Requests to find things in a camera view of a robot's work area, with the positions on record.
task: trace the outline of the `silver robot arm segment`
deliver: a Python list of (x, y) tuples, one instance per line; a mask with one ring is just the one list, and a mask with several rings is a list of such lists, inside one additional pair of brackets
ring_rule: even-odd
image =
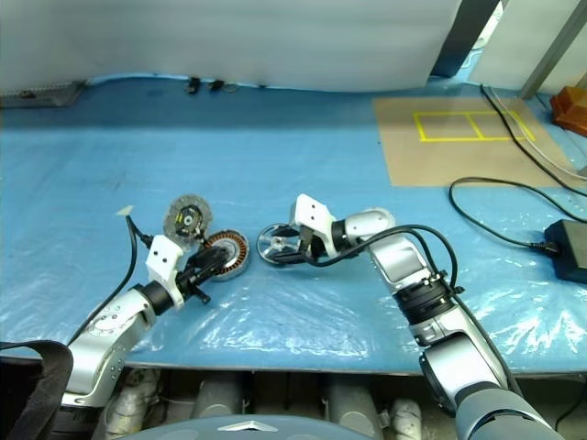
[[(261, 233), (258, 251), (273, 264), (305, 261), (324, 267), (328, 264), (318, 258), (326, 254), (332, 260), (344, 252), (355, 255), (354, 247), (394, 226), (393, 217), (382, 208), (337, 220), (323, 204), (301, 194), (293, 205), (290, 224), (265, 229), (271, 236)], [(295, 253), (288, 255), (276, 246), (282, 243), (280, 234), (291, 237), (296, 228), (297, 259)], [(523, 397), (508, 390), (498, 354), (465, 306), (455, 300), (461, 290), (451, 287), (444, 280), (445, 273), (432, 269), (418, 247), (397, 232), (367, 249), (408, 320), (414, 340), (423, 348), (420, 366), (435, 399), (448, 413), (456, 414), (459, 440), (562, 439)], [(260, 243), (269, 245), (261, 247)]]
[(166, 236), (155, 236), (147, 257), (151, 283), (115, 297), (70, 344), (73, 370), (62, 403), (103, 407), (124, 367), (128, 352), (155, 324), (156, 315), (183, 306), (176, 285), (182, 249)]

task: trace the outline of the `clear plastic sheet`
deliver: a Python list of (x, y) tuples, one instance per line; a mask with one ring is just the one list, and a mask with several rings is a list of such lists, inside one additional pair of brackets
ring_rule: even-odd
[[(399, 223), (446, 234), (459, 256), (463, 300), (515, 371), (587, 367), (586, 287), (557, 280), (548, 258), (469, 225), (449, 206), (445, 188), (391, 186), (372, 95), (240, 89), (196, 99), (181, 82), (109, 82), (71, 108), (5, 112), (3, 340), (64, 342), (112, 291), (129, 258), (126, 226), (115, 216), (123, 206), (134, 204), (139, 227), (158, 233), (168, 204), (198, 193), (212, 208), (211, 232), (236, 228), (253, 246), (263, 227), (288, 220), (304, 192), (337, 217), (382, 206)], [(559, 129), (551, 133), (569, 145)], [(548, 191), (585, 215), (585, 202)], [(516, 189), (462, 188), (457, 196), (512, 237), (540, 239), (560, 218)], [(443, 248), (433, 238), (430, 244), (438, 265), (449, 269)], [(129, 285), (147, 280), (145, 257), (141, 249)], [(253, 253), (242, 276), (203, 289), (212, 302), (192, 299), (161, 316), (129, 364), (419, 370), (419, 348), (367, 255), (325, 269), (279, 269)]]

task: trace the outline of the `cardboard sheet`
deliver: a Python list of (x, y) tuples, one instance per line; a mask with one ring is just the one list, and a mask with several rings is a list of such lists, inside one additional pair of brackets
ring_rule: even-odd
[[(570, 168), (530, 109), (521, 100), (503, 101), (526, 135)], [(379, 98), (374, 107), (393, 185), (444, 186), (463, 176), (485, 176), (558, 186), (515, 145), (482, 98)], [(515, 133), (522, 138), (517, 128)]]

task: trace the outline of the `robotic arm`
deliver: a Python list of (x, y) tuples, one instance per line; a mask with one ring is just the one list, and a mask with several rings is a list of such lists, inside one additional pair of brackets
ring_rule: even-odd
[[(416, 227), (420, 226), (395, 226), (392, 215), (382, 208), (336, 220), (326, 206), (300, 194), (289, 225), (263, 230), (257, 250), (272, 264), (306, 262), (324, 267), (367, 248), (414, 340), (423, 348), (419, 362), (435, 400), (456, 415), (459, 440), (561, 439), (521, 395), (509, 390), (517, 388), (515, 380), (457, 296), (462, 289), (454, 286), (454, 280), (445, 281), (446, 273), (436, 269), (427, 247), (426, 260), (404, 235), (419, 237), (414, 234)], [(322, 257), (329, 260), (319, 261)]]
[[(157, 316), (172, 307), (181, 309), (192, 296), (208, 303), (210, 297), (199, 287), (204, 281), (229, 280), (246, 268), (247, 239), (233, 230), (207, 236), (211, 220), (204, 199), (195, 195), (177, 199), (164, 221), (165, 235), (150, 242), (146, 261), (150, 282), (117, 295), (70, 343), (73, 370), (52, 439), (89, 438), (92, 422), (112, 396), (127, 354)], [(184, 254), (193, 248), (196, 251), (179, 270)]]

